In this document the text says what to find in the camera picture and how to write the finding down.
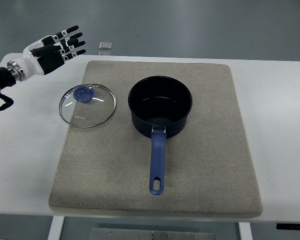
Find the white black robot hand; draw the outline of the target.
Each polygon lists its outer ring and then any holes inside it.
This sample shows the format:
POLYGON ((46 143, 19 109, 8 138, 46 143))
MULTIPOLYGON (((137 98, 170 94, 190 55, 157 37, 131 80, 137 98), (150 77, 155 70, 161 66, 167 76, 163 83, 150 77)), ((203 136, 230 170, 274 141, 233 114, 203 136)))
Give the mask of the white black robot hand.
POLYGON ((83 34, 76 32, 78 29, 79 26, 75 25, 28 45, 20 57, 7 63, 7 70, 20 82, 55 71, 86 52, 81 48, 85 42, 80 41, 83 34))

